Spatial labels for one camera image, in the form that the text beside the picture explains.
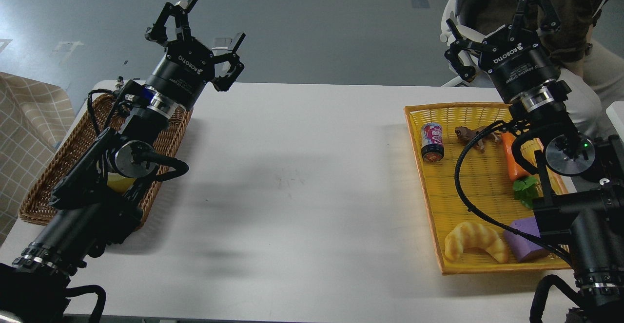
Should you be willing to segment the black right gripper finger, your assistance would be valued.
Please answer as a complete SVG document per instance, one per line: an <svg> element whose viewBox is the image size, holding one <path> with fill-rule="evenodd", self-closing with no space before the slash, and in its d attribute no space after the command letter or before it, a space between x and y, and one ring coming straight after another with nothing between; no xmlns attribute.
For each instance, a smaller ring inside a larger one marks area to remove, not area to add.
<svg viewBox="0 0 624 323"><path fill-rule="evenodd" d="M459 23L457 18L444 19L444 43L447 49L444 58L459 82L479 81L483 72L477 66L479 50L468 46L479 45L486 36Z"/></svg>
<svg viewBox="0 0 624 323"><path fill-rule="evenodd" d="M543 12L544 18L539 23L538 34L555 34L560 31L561 21L551 0L516 0L517 8L508 26L508 41L515 41L526 25L526 14L532 5L537 5Z"/></svg>

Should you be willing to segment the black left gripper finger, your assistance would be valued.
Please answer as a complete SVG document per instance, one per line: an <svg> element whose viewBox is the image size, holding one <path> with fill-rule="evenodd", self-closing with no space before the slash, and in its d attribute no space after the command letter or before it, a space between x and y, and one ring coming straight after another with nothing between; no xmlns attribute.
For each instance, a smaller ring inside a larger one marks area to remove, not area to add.
<svg viewBox="0 0 624 323"><path fill-rule="evenodd" d="M222 54L212 57L212 62L214 63L215 68L219 64L227 64L227 70L225 73L219 76L215 75L215 77L210 81L217 92L227 92L243 72L245 65L241 62L237 51L246 36L247 35L245 33L236 34L234 38L231 39Z"/></svg>
<svg viewBox="0 0 624 323"><path fill-rule="evenodd" d="M145 39L163 46L166 50L198 50L200 43L191 34L189 13L198 0L179 1L175 5L167 2L156 22L145 31ZM176 38L169 40L166 23L174 18Z"/></svg>

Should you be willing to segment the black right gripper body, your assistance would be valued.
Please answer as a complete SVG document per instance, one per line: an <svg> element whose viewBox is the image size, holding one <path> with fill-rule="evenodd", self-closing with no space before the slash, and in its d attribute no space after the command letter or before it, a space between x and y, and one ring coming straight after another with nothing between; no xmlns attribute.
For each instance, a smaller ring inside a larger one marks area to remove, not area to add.
<svg viewBox="0 0 624 323"><path fill-rule="evenodd" d="M501 27L486 36L482 43L487 49L479 56L479 68L489 76L505 104L560 76L536 31L521 29L512 39L509 32L508 27Z"/></svg>

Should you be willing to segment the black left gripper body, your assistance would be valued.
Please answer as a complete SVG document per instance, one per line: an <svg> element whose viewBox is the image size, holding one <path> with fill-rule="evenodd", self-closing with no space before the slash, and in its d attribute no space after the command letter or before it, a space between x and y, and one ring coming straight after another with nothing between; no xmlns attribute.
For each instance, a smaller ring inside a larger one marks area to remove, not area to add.
<svg viewBox="0 0 624 323"><path fill-rule="evenodd" d="M196 38L170 41L145 85L191 111L215 76L212 51Z"/></svg>

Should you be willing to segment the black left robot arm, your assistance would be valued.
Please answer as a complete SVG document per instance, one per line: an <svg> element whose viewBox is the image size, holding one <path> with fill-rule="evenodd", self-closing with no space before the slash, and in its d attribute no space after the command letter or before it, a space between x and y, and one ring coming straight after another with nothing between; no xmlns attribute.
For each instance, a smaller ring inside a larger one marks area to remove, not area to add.
<svg viewBox="0 0 624 323"><path fill-rule="evenodd" d="M147 28L145 38L165 54L145 83L129 80L113 91L97 90L114 97L102 125L87 98L94 141L53 184L48 205L55 216L11 265L1 265L3 323L60 323L71 299L85 294L96 295L89 321L100 322L105 290L71 288L71 277L85 267L85 257L101 256L138 228L139 205L154 183L189 170L187 163L156 151L172 116L190 112L207 85L226 92L244 70L237 50L245 34L237 34L220 55L192 35L189 13L197 1L165 3Z"/></svg>

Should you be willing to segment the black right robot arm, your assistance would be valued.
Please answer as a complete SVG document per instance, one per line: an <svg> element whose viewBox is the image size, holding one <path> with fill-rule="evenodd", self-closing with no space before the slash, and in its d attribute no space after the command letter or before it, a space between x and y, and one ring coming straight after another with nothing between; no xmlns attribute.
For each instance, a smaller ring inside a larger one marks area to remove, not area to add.
<svg viewBox="0 0 624 323"><path fill-rule="evenodd" d="M454 0L447 19L445 57L467 82L483 72L492 81L512 119L495 121L462 150L454 171L455 188L469 212L566 261L576 288L559 276L545 276L533 296L529 321L540 323L548 293L556 287L575 304L568 323L623 321L623 143L617 135L593 140L571 121L565 101L571 92L560 70L548 58L540 37L560 30L550 0L514 0L513 18L477 40L464 34L469 0ZM495 131L516 136L515 161L537 174L543 196L533 200L539 236L511 228L477 208L461 186L461 167L468 150Z"/></svg>

